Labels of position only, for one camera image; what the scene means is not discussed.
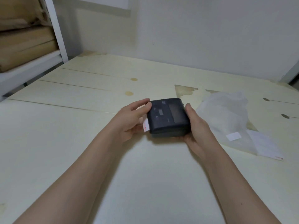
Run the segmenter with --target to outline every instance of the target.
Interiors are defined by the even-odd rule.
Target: left hand
[[[120,137],[123,143],[131,139],[133,134],[143,132],[142,117],[150,111],[151,107],[149,98],[135,101],[119,110],[107,127],[117,132],[116,136]]]

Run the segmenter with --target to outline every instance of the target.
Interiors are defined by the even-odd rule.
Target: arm
[[[192,134],[183,138],[201,159],[221,204],[227,223],[279,224],[237,169],[211,132],[209,125],[186,105]]]
[[[151,109],[149,101],[123,107],[70,168],[14,223],[86,223],[116,150],[134,133],[143,131],[138,124]]]

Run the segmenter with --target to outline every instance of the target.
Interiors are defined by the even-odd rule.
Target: white wall
[[[279,80],[299,60],[299,0],[53,0],[68,55],[93,50]]]

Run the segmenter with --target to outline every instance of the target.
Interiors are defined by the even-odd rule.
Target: white sticker
[[[226,137],[227,137],[227,139],[231,142],[231,141],[240,139],[240,138],[241,138],[241,135],[239,134],[239,132],[234,132],[234,133],[231,133],[231,134],[226,135]]]
[[[143,130],[144,132],[147,132],[150,130],[149,121],[147,119],[147,115],[143,116]]]

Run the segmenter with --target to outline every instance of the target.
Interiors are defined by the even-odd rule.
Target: right hand
[[[186,113],[190,119],[192,132],[182,139],[196,155],[201,159],[207,159],[207,153],[218,148],[220,144],[207,122],[197,115],[189,103],[186,104]]]

